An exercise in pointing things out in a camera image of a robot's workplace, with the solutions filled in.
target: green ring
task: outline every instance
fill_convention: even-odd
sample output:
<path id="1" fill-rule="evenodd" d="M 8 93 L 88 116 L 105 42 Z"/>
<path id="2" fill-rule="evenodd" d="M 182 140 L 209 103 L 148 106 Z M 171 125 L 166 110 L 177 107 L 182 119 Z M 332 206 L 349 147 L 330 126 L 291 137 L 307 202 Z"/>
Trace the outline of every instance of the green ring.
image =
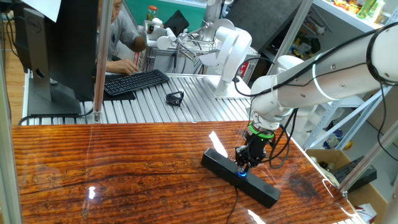
<path id="1" fill-rule="evenodd" d="M 256 131 L 251 124 L 252 123 L 250 123 L 250 125 L 249 125 L 250 131 L 253 132 L 253 134 L 259 136 L 260 138 L 272 139 L 275 136 L 274 134 L 271 134 L 271 135 L 261 134 L 260 132 Z"/>

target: snack package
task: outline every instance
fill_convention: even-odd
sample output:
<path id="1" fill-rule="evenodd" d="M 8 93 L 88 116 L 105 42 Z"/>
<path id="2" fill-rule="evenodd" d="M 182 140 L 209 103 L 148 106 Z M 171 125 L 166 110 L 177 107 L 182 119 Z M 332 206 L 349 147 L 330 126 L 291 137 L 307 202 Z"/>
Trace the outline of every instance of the snack package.
<path id="1" fill-rule="evenodd" d="M 355 209 L 367 224 L 372 224 L 376 219 L 377 213 L 374 211 L 372 205 L 369 203 L 355 206 Z"/>

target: gray shirt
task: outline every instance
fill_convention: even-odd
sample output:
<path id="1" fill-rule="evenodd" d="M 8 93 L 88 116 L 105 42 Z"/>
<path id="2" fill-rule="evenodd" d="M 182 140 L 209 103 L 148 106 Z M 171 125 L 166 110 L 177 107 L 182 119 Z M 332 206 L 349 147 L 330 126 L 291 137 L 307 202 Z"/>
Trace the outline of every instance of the gray shirt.
<path id="1" fill-rule="evenodd" d="M 112 61 L 112 55 L 115 53 L 119 40 L 126 46 L 131 46 L 136 37 L 139 36 L 138 31 L 134 27 L 130 18 L 120 11 L 118 18 L 111 24 L 111 38 L 109 39 L 108 61 Z M 98 51 L 99 35 L 97 34 L 97 51 Z"/>

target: hand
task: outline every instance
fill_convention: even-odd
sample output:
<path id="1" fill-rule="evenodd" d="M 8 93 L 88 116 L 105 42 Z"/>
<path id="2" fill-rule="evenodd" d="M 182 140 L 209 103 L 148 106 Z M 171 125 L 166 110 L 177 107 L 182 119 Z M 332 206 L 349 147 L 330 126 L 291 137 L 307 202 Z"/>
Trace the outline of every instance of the hand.
<path id="1" fill-rule="evenodd" d="M 131 75 L 133 72 L 139 72 L 139 69 L 132 61 L 124 59 L 115 62 L 106 62 L 106 71 Z"/>

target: black keyboard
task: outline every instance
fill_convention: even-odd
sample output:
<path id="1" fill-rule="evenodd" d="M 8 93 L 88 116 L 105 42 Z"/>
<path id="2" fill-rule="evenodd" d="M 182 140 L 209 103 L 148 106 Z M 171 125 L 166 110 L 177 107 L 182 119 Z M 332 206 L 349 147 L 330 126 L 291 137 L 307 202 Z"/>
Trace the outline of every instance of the black keyboard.
<path id="1" fill-rule="evenodd" d="M 170 79 L 159 70 L 141 72 L 125 77 L 115 78 L 105 82 L 105 91 L 116 96 L 128 91 L 136 91 L 157 84 L 168 82 Z"/>

